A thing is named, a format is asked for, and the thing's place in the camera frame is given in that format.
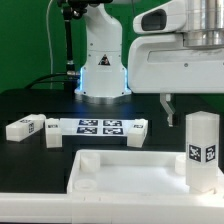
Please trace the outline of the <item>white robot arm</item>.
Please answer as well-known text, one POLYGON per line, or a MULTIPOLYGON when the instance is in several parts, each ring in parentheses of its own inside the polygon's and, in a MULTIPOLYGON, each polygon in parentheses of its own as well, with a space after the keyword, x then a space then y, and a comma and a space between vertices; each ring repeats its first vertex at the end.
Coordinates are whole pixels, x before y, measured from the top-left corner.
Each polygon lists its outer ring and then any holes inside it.
POLYGON ((104 6, 139 0, 57 0, 66 27, 67 68, 75 72, 71 25, 84 18, 87 59, 77 97, 111 103, 132 92, 157 93, 175 124, 173 94, 224 93, 224 0, 170 0, 137 15, 128 66, 121 62, 122 27, 104 6))

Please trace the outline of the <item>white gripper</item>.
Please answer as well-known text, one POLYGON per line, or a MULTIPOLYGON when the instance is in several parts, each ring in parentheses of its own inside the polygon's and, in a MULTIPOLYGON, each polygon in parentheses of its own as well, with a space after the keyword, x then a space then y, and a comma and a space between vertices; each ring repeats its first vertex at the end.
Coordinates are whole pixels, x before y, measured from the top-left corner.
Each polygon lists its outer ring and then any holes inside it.
POLYGON ((135 17, 128 85, 161 93, 174 126, 170 93, 224 93, 224 0, 170 0, 135 17))

